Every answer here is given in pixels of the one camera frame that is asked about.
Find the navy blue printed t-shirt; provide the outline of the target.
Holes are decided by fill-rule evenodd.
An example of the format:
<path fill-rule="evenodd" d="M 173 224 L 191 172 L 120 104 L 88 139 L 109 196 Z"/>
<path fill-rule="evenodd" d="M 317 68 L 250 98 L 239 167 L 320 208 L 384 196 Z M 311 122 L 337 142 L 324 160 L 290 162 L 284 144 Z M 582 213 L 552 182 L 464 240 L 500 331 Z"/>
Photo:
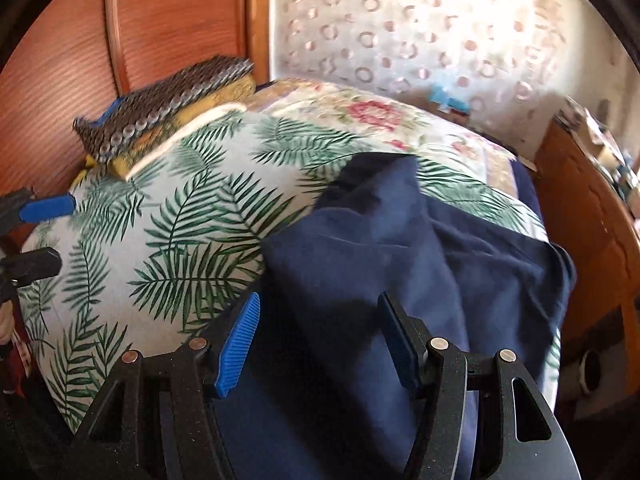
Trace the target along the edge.
<path fill-rule="evenodd" d="M 540 379 L 576 271 L 560 246 L 422 194 L 416 160 L 358 154 L 262 242 L 262 313 L 238 385 L 216 403 L 240 479 L 396 479 L 422 406 L 378 325 L 389 294 L 436 336 L 509 348 Z"/>

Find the yellow patterned pillow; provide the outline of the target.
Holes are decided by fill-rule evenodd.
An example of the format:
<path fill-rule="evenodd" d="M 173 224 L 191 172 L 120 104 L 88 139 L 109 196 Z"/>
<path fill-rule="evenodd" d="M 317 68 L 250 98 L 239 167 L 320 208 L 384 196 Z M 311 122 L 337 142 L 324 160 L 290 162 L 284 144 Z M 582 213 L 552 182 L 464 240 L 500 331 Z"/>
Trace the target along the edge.
<path fill-rule="evenodd" d="M 143 133 L 128 148 L 109 162 L 101 164 L 117 179 L 129 181 L 152 162 L 163 157 L 179 141 L 195 130 L 231 112 L 246 110 L 244 102 L 256 91 L 256 82 L 250 75 L 229 84 L 179 110 L 160 125 Z"/>

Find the floral and palm-leaf bedspread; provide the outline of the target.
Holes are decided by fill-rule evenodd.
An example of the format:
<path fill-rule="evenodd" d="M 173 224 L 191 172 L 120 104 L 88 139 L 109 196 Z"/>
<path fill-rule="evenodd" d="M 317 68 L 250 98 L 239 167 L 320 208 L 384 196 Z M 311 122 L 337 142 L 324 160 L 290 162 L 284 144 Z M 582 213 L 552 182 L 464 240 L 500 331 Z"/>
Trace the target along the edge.
<path fill-rule="evenodd" d="M 75 212 L 41 223 L 26 249 L 62 269 L 23 288 L 32 357 L 68 430 L 122 352 L 175 349 L 262 267 L 260 244 L 302 218 L 357 153 L 416 156 L 428 196 L 536 240 L 547 236 L 505 148 L 399 101 L 285 79 L 246 110 L 198 128 L 129 181 L 100 166 L 72 185 Z"/>

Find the grey waste bin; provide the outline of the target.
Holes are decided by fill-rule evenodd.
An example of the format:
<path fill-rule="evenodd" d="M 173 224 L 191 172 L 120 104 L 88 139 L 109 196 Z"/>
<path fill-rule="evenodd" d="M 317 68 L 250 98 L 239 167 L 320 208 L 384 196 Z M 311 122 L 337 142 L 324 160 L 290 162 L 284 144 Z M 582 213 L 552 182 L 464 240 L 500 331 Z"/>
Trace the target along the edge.
<path fill-rule="evenodd" d="M 578 360 L 562 368 L 560 373 L 560 393 L 568 398 L 590 396 L 600 386 L 602 364 L 600 354 L 586 351 Z"/>

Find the wooden headboard wardrobe panel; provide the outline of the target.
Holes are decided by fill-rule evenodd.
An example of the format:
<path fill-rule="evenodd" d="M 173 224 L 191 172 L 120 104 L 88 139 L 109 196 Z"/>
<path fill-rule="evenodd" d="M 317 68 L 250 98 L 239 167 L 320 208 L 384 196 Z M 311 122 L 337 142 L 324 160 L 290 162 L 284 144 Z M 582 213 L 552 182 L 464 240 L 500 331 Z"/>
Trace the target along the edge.
<path fill-rule="evenodd" d="M 270 79 L 269 0 L 1 0 L 1 188 L 63 192 L 85 158 L 78 116 L 228 54 Z"/>

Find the long wooden cabinet desk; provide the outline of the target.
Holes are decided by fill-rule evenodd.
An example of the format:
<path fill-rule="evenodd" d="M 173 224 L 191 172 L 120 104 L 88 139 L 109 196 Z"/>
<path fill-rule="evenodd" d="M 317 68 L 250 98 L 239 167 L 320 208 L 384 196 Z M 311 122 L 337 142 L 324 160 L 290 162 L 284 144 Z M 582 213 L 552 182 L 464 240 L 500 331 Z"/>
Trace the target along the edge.
<path fill-rule="evenodd" d="M 559 119 L 535 155 L 534 179 L 549 240 L 574 262 L 577 281 L 561 330 L 562 358 L 624 345 L 616 390 L 639 391 L 639 239 L 620 196 Z"/>

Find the blue tissue box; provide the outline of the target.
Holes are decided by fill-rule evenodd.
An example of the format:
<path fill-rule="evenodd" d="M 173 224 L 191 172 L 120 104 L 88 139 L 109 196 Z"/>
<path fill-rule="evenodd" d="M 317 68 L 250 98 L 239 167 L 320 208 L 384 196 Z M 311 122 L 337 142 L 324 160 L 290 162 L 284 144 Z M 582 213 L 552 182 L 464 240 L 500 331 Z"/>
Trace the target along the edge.
<path fill-rule="evenodd" d="M 467 102 L 450 96 L 449 92 L 438 84 L 434 84 L 431 88 L 430 102 L 443 110 L 454 110 L 463 115 L 471 113 L 471 107 Z"/>

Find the circle-patterned sheer curtain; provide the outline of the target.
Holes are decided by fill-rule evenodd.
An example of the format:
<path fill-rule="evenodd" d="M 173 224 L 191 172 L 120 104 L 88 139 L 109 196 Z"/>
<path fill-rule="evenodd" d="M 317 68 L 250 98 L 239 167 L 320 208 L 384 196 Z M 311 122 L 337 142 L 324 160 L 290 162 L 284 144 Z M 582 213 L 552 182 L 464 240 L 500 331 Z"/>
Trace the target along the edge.
<path fill-rule="evenodd" d="M 606 35 L 586 0 L 270 0 L 271 69 L 414 105 L 435 90 L 533 154 L 566 98 L 595 107 Z"/>

